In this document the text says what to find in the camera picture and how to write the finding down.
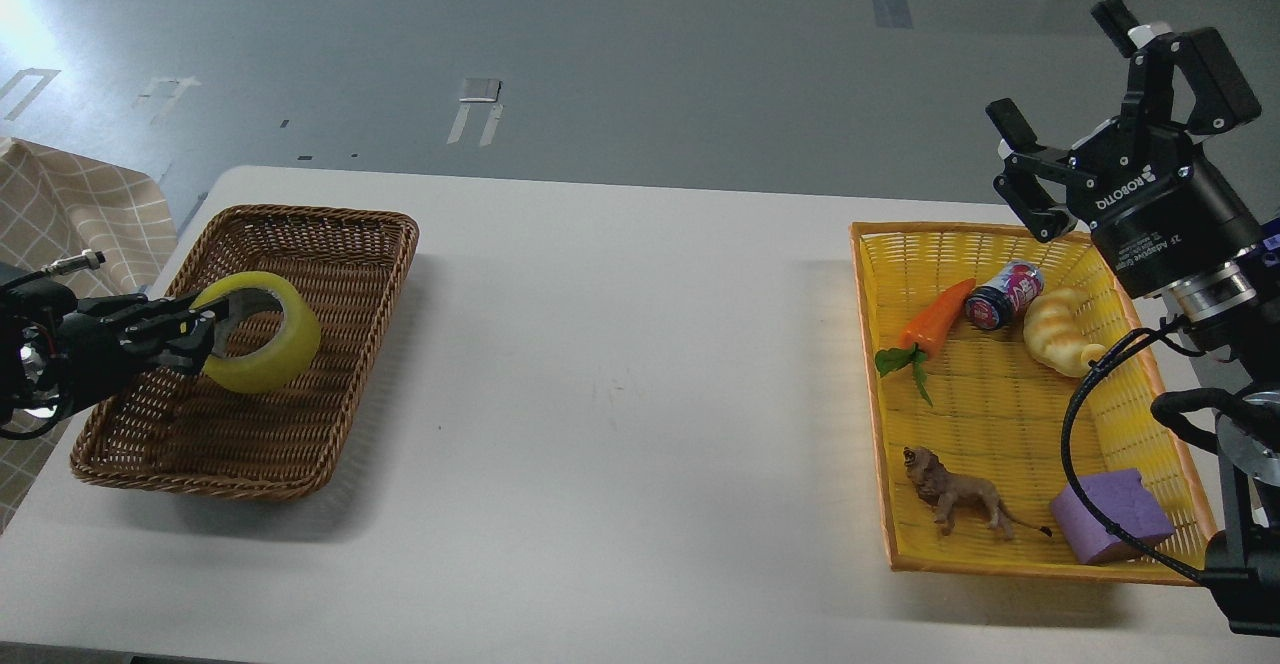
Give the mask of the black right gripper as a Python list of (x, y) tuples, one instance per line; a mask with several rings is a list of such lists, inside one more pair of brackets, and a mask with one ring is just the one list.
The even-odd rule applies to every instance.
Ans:
[(1193, 136), (1220, 136), (1262, 114), (1213, 27), (1142, 26), (1124, 0), (1091, 17), (1128, 61), (1121, 130), (1103, 122), (1071, 152), (1039, 145), (1011, 99), (988, 104), (1004, 169), (993, 187), (1039, 243), (1091, 228), (1091, 239), (1132, 298), (1222, 266), (1260, 244), (1261, 223)]

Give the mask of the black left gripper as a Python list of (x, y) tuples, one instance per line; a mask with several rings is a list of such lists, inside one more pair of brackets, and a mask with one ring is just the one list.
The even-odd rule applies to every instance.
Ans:
[[(230, 303), (227, 296), (197, 299), (192, 292), (178, 298), (79, 301), (54, 331), (52, 353), (40, 377), (55, 390), (55, 412), (82, 412), (154, 368), (200, 374), (212, 351), (216, 322), (230, 319)], [(205, 316), (212, 319), (200, 319)], [(154, 325), (160, 326), (148, 335), (150, 344), (133, 342), (133, 330)]]

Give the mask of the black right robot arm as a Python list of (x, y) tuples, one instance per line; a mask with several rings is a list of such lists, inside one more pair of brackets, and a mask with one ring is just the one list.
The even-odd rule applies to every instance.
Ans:
[[(1126, 333), (1069, 400), (1060, 454), (1071, 491), (1111, 535), (1207, 589), (1238, 635), (1276, 636), (1277, 267), (1265, 230), (1203, 154), (1206, 137), (1256, 120), (1261, 107), (1217, 29), (1143, 26), (1123, 0), (1092, 8), (1128, 61), (1116, 116), (1070, 148), (1041, 145), (1010, 99), (986, 113), (1002, 139), (997, 194), (1041, 243), (1088, 226), (1094, 249), (1130, 298), (1170, 296), (1172, 319)], [(1089, 499), (1073, 464), (1076, 415), (1091, 391), (1155, 342), (1184, 331), (1187, 357), (1228, 351), (1251, 381), (1242, 391), (1162, 391), (1152, 417), (1216, 455), (1225, 527), (1194, 569), (1143, 544)]]

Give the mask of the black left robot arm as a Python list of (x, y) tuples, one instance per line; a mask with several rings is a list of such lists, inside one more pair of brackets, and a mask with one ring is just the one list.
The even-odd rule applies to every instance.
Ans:
[(81, 298), (61, 278), (104, 267), (105, 255), (83, 249), (46, 266), (4, 264), (1, 290), (1, 436), (40, 439), (58, 423), (123, 391), (160, 368), (200, 374), (230, 331), (224, 296)]

